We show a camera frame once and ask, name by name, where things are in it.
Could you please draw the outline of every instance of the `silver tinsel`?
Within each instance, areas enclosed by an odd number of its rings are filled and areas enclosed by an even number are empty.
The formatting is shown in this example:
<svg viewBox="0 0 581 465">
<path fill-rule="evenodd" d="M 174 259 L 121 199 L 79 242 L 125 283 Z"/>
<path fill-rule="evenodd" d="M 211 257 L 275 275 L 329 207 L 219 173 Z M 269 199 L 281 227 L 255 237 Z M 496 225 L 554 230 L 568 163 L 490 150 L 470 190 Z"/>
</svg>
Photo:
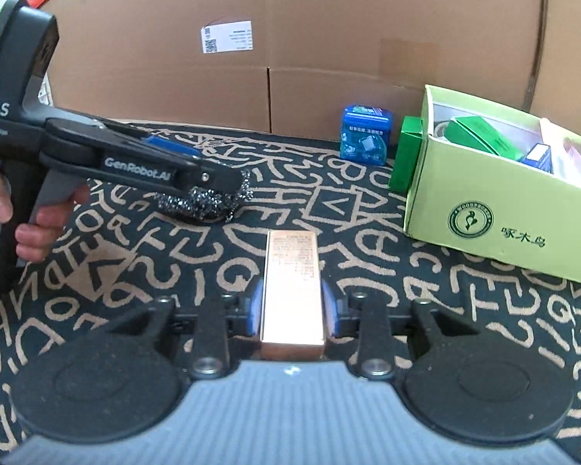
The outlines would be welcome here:
<svg viewBox="0 0 581 465">
<path fill-rule="evenodd" d="M 201 187 L 192 188 L 182 198 L 156 194 L 157 207 L 170 216 L 182 216 L 197 220 L 216 220 L 225 217 L 230 222 L 237 209 L 254 198 L 249 188 L 249 170 L 242 170 L 243 183 L 234 194 L 221 194 Z"/>
</svg>

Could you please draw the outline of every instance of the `patterned carpet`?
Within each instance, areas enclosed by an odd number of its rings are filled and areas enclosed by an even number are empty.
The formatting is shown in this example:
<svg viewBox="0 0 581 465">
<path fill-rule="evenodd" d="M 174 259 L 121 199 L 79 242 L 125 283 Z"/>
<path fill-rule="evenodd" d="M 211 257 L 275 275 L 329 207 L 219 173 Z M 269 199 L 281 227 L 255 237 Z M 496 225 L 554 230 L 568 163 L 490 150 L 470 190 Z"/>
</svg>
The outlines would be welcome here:
<svg viewBox="0 0 581 465">
<path fill-rule="evenodd" d="M 50 259 L 0 298 L 0 455 L 22 441 L 8 392 L 29 359 L 153 296 L 184 304 L 240 291 L 263 271 L 268 229 L 310 229 L 341 289 L 368 287 L 400 309 L 431 298 L 570 372 L 578 393 L 559 443 L 581 461 L 580 284 L 408 239 L 388 169 L 342 161 L 332 144 L 150 127 L 249 168 L 254 202 L 228 224 L 183 224 L 146 193 L 94 183 Z"/>
</svg>

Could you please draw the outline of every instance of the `black circular disc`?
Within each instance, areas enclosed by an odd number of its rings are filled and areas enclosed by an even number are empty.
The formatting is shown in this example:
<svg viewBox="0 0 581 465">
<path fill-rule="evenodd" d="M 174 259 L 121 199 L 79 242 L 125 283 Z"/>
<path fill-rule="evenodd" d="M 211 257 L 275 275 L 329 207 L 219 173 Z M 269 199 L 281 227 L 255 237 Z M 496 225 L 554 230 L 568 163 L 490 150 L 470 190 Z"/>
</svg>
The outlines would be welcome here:
<svg viewBox="0 0 581 465">
<path fill-rule="evenodd" d="M 448 337 L 414 363 L 404 393 L 426 424 L 491 446 L 553 435 L 574 396 L 552 362 L 489 334 Z"/>
<path fill-rule="evenodd" d="M 102 443 L 142 432 L 172 410 L 180 382 L 172 364 L 141 338 L 101 334 L 29 363 L 12 389 L 33 435 Z"/>
</svg>

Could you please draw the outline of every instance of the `circular logo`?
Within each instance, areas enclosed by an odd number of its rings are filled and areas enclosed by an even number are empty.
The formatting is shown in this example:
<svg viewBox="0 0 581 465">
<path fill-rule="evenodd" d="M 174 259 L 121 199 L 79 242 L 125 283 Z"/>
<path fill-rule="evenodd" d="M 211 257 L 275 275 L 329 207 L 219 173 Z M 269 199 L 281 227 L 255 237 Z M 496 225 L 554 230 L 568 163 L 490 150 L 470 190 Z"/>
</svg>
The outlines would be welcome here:
<svg viewBox="0 0 581 465">
<path fill-rule="evenodd" d="M 493 225 L 493 212 L 483 203 L 468 201 L 452 210 L 448 223 L 457 236 L 479 237 L 488 233 Z"/>
</svg>

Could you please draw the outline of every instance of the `cardboard wall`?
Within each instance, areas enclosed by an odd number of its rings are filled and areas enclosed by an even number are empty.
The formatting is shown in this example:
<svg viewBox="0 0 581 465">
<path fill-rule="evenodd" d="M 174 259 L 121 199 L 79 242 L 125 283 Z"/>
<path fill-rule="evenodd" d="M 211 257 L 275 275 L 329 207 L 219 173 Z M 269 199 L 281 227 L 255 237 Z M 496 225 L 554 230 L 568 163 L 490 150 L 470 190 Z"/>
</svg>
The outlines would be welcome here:
<svg viewBox="0 0 581 465">
<path fill-rule="evenodd" d="M 417 114 L 433 83 L 523 108 L 543 0 L 51 0 L 58 105 L 337 139 L 345 105 Z M 581 0 L 548 0 L 531 110 L 581 133 Z M 200 29 L 250 20 L 251 51 Z"/>
</svg>

